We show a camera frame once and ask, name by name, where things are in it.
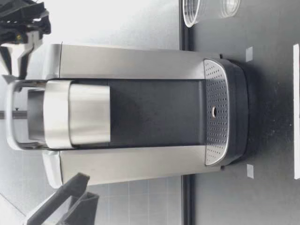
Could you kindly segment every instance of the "small hole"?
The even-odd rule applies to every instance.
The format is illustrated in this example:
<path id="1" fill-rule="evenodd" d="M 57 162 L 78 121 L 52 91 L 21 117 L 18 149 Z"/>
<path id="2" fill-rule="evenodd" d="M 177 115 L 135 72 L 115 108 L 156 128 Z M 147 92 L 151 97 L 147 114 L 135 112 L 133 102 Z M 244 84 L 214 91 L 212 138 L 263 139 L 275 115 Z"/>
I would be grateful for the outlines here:
<path id="1" fill-rule="evenodd" d="M 212 112 L 212 117 L 215 118 L 217 116 L 217 109 L 213 107 L 211 112 Z"/>

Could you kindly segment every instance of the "gray tiled floor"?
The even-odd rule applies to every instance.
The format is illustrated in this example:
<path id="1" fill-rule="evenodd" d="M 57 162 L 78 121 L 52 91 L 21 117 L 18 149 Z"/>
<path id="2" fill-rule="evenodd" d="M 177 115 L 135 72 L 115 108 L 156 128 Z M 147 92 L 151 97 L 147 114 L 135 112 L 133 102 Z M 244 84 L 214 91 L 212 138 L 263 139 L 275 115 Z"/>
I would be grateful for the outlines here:
<path id="1" fill-rule="evenodd" d="M 180 177 L 104 184 L 88 190 L 101 196 L 97 224 L 181 224 Z"/>

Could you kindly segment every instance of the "white tape marker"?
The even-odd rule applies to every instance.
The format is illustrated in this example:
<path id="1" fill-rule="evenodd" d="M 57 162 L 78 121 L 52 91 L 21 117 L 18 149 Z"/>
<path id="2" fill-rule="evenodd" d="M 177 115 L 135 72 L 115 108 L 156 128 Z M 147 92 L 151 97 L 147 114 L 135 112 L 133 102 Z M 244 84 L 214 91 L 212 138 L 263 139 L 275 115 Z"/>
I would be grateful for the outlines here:
<path id="1" fill-rule="evenodd" d="M 246 49 L 246 62 L 250 62 L 253 60 L 253 47 Z"/>
<path id="2" fill-rule="evenodd" d="M 247 177 L 254 179 L 254 166 L 247 164 Z"/>
<path id="3" fill-rule="evenodd" d="M 293 47 L 294 73 L 294 178 L 300 179 L 300 89 L 299 89 L 299 44 Z"/>

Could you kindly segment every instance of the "clear plastic cup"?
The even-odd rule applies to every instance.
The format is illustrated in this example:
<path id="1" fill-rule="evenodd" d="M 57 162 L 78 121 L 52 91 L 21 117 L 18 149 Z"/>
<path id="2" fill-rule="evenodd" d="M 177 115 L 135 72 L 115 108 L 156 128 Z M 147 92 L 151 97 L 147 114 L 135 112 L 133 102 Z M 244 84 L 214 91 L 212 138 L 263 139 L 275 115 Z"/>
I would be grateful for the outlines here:
<path id="1" fill-rule="evenodd" d="M 207 19 L 234 16 L 241 0 L 183 0 L 183 18 L 187 27 Z"/>

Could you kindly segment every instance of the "silver lever handle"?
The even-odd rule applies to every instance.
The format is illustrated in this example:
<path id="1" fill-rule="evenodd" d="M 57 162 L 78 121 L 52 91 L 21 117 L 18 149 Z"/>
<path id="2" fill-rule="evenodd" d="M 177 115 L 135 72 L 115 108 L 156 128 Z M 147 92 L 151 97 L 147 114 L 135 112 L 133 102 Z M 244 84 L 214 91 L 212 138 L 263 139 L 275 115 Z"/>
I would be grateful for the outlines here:
<path id="1" fill-rule="evenodd" d="M 25 87 L 45 88 L 45 84 L 46 83 L 44 80 L 17 80 L 11 82 L 8 85 L 7 99 L 5 105 L 6 136 L 7 136 L 7 142 L 9 146 L 14 150 L 46 149 L 46 144 L 44 142 L 30 142 L 30 143 L 18 142 L 15 135 L 14 117 L 13 117 L 15 92 Z"/>

